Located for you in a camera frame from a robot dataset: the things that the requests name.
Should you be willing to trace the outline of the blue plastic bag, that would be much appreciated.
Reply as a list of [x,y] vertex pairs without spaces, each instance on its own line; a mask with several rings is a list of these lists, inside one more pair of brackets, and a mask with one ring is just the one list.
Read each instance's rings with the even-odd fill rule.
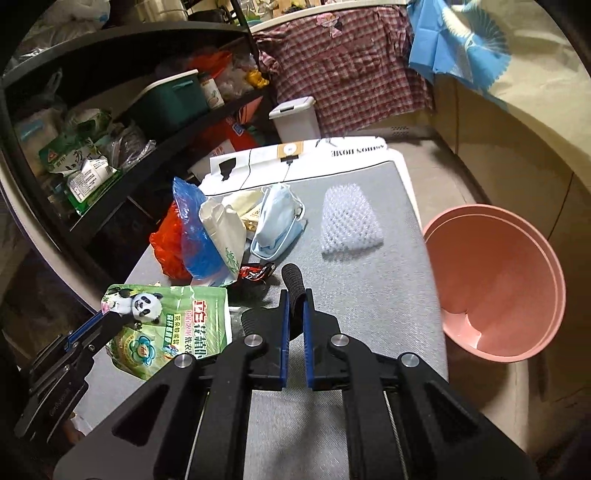
[[175,177],[172,194],[181,222],[181,255],[193,281],[202,286],[225,286],[230,272],[199,219],[200,207],[207,197],[197,185]]

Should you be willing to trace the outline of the white lidded trash can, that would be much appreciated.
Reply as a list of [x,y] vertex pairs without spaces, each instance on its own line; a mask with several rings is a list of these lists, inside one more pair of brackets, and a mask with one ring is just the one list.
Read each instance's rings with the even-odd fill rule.
[[305,96],[280,103],[269,118],[283,143],[314,140],[322,137],[315,114],[315,98]]

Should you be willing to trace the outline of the green panda detergent pouch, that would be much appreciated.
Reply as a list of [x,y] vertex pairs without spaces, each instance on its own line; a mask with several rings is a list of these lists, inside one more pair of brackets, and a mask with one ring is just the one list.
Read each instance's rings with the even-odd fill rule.
[[222,287],[114,284],[103,295],[101,310],[126,319],[106,351],[115,367],[141,380],[182,353],[201,359],[232,341],[228,292]]

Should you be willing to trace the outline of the red black candy wrapper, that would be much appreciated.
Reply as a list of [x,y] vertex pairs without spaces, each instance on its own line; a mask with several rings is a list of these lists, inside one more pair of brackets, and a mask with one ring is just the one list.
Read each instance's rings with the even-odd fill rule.
[[253,283],[264,282],[273,275],[276,266],[273,262],[266,263],[246,263],[240,266],[238,271],[239,281],[249,281]]

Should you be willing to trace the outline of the red plastic bag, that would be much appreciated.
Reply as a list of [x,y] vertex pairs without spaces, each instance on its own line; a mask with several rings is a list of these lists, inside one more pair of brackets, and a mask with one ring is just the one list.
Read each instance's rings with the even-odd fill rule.
[[158,230],[150,234],[149,242],[164,275],[171,280],[189,281],[191,275],[184,266],[181,235],[182,222],[173,201]]

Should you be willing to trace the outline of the grey table mat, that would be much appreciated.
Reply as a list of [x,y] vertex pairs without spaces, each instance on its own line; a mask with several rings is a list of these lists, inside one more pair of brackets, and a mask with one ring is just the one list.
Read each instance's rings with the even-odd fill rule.
[[[322,205],[332,186],[359,186],[384,234],[381,246],[329,259],[321,251]],[[448,362],[440,305],[423,236],[398,168],[391,161],[348,173],[294,181],[307,227],[286,261],[300,267],[315,308],[339,321],[342,333],[370,350],[397,357],[413,352],[439,374]],[[88,436],[58,465],[59,479],[172,479],[185,474],[184,448],[162,453],[110,436],[100,422],[141,381],[96,357],[79,408]],[[304,379],[304,345],[294,340],[287,387],[252,395],[245,448],[249,479],[345,479],[349,475],[345,412],[339,392],[314,392]]]

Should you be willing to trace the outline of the light blue face mask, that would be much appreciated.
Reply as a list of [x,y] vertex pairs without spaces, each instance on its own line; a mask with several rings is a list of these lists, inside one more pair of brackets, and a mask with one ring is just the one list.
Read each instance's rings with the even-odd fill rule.
[[263,261],[276,261],[304,231],[304,214],[304,203],[290,186],[271,186],[263,196],[250,253]]

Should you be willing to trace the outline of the white foam fruit net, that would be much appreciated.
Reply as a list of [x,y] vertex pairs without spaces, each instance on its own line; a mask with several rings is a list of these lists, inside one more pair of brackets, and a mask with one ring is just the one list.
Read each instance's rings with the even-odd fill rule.
[[384,243],[377,215],[359,185],[329,187],[322,204],[321,251],[328,257],[358,254]]

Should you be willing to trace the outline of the green white snack package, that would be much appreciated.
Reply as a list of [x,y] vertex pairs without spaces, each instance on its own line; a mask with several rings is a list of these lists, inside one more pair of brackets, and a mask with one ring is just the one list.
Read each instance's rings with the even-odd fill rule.
[[60,178],[61,190],[79,215],[121,176],[90,138],[78,135],[56,137],[39,151],[39,158],[49,174]]

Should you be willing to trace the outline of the white printed board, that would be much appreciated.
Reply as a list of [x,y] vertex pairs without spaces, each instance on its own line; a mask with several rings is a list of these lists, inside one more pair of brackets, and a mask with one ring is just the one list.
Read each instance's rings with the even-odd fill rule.
[[312,139],[213,156],[199,188],[207,196],[221,196],[274,183],[349,173],[384,162],[396,166],[414,213],[419,216],[403,154],[377,136]]

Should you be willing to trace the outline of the black storage shelf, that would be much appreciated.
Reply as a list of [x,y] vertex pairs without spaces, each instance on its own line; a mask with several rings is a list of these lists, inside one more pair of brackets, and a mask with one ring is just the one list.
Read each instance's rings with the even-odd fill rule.
[[[3,187],[50,267],[86,300],[123,282],[186,178],[238,110],[266,97],[245,66],[259,52],[245,23],[156,22],[102,29],[53,46],[1,76]],[[124,116],[148,85],[197,69],[214,79],[220,108],[175,132],[148,136]],[[60,135],[90,138],[121,176],[79,215],[39,151]]]

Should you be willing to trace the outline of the green storage box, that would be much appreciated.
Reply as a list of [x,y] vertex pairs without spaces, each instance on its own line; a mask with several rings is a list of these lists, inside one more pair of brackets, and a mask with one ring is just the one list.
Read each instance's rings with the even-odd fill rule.
[[177,131],[208,111],[199,72],[192,69],[145,87],[124,116],[133,120],[146,135],[159,137]]

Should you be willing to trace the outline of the yellow toy on shelf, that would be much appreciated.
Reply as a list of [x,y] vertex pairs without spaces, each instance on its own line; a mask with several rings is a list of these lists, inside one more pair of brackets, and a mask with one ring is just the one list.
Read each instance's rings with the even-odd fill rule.
[[245,81],[255,89],[263,89],[270,85],[270,81],[264,78],[262,72],[257,69],[247,71]]

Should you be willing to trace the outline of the red plaid cloth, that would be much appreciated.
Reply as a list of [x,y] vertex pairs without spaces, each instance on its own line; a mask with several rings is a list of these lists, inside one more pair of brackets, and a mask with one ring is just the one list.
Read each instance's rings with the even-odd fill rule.
[[253,38],[277,102],[313,97],[322,135],[434,107],[430,84],[409,65],[414,33],[403,6],[308,16]]

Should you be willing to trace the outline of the cream cloth cover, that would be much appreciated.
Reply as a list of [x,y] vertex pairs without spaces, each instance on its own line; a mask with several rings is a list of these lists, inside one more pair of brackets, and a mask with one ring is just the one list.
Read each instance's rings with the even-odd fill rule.
[[512,59],[486,93],[590,184],[590,75],[558,25],[534,1],[481,1],[507,35]]

